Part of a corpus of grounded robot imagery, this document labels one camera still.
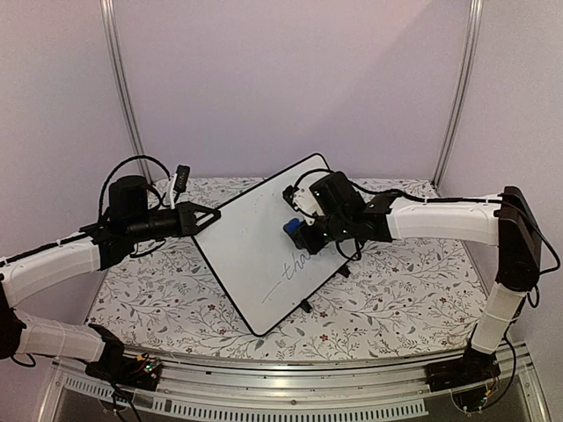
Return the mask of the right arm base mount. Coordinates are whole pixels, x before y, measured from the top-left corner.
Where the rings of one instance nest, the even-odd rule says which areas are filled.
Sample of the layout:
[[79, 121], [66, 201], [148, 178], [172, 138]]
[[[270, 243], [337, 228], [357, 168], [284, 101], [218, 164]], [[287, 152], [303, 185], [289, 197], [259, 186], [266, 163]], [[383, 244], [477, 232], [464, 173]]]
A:
[[485, 408], [493, 392], [486, 382], [495, 384], [501, 370], [496, 353], [486, 354], [467, 346], [461, 357], [429, 363], [424, 373], [431, 392], [448, 390], [460, 411], [472, 413]]

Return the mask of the white whiteboard black frame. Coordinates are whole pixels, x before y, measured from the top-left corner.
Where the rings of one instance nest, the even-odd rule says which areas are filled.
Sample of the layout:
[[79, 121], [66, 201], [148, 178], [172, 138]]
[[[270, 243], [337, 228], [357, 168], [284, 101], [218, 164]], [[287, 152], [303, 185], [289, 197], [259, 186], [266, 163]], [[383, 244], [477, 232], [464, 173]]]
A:
[[299, 214], [282, 198], [290, 185], [325, 176], [319, 153], [290, 165], [220, 207], [221, 217], [194, 237], [208, 268], [252, 335], [267, 335], [347, 264], [354, 244], [310, 255], [283, 231]]

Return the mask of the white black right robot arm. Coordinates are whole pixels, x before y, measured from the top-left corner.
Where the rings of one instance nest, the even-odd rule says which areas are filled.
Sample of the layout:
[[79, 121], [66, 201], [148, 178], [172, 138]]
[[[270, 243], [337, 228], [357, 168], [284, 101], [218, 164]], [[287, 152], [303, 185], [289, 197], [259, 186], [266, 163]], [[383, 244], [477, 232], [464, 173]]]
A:
[[408, 238], [437, 238], [495, 246], [499, 264], [485, 309], [472, 333], [471, 349], [455, 365], [455, 376], [473, 383], [489, 367], [508, 327], [516, 321], [525, 296], [540, 277], [541, 243], [529, 209], [487, 195], [466, 200], [415, 199], [404, 193], [379, 193], [365, 201], [354, 189], [328, 187], [282, 193], [289, 206], [304, 217], [283, 227], [296, 248], [316, 255], [328, 244], [352, 240], [390, 243]]

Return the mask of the blue whiteboard eraser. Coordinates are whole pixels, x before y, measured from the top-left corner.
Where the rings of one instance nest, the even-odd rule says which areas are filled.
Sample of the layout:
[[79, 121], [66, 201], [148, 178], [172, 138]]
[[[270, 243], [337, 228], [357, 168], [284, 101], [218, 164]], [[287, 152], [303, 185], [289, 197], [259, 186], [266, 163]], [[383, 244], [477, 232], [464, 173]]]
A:
[[302, 223], [298, 218], [292, 218], [283, 225], [283, 231], [291, 238], [296, 238], [300, 234]]

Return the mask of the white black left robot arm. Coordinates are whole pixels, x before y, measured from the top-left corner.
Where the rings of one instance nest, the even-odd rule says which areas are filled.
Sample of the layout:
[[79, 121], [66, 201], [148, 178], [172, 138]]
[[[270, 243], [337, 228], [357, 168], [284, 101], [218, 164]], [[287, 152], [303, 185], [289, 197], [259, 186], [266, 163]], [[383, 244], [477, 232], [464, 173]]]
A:
[[99, 219], [77, 233], [1, 261], [1, 357], [66, 357], [95, 363], [111, 381], [130, 375], [124, 345], [102, 326], [64, 324], [18, 312], [28, 297], [62, 281], [101, 272], [135, 256], [135, 247], [169, 237], [195, 236], [221, 217], [219, 210], [179, 201], [187, 176], [175, 173], [165, 196], [142, 176], [121, 177], [102, 190], [109, 202]]

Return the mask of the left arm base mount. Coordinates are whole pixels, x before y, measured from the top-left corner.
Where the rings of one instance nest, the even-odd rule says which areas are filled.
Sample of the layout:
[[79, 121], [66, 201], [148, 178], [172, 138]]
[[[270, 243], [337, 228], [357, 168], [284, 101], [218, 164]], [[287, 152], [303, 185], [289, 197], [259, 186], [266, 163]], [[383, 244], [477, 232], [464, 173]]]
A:
[[86, 363], [87, 375], [118, 386], [157, 390], [162, 374], [162, 365], [158, 358], [151, 358], [147, 353], [128, 357], [124, 354], [123, 343], [107, 328], [98, 324], [88, 324], [88, 327], [100, 335], [104, 347], [97, 360]]

